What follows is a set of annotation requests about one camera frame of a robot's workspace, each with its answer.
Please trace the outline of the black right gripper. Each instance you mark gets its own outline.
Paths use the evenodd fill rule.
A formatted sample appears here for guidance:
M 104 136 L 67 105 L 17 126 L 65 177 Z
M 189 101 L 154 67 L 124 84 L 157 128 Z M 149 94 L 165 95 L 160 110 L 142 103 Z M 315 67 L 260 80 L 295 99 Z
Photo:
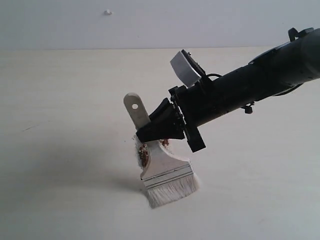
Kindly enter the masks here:
M 187 143 L 192 152 L 204 149 L 206 145 L 189 109 L 187 88 L 175 86 L 168 91 L 171 100 L 179 106 L 180 110 L 168 98 L 163 99 L 160 105 L 148 116 L 150 122 L 137 130 L 138 139 L 142 143 L 147 143 L 156 140 L 183 140 L 186 135 Z

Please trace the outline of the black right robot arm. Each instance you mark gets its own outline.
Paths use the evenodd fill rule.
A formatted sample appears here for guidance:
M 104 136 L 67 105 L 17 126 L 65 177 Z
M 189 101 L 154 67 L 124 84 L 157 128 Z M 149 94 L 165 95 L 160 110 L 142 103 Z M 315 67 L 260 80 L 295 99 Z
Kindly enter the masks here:
M 207 74 L 185 51 L 171 66 L 182 82 L 169 90 L 136 135 L 143 142 L 186 139 L 192 152 L 205 148 L 199 126 L 237 109 L 251 114 L 253 105 L 271 96 L 286 95 L 320 77 L 320 31 L 291 28 L 289 41 L 225 75 Z

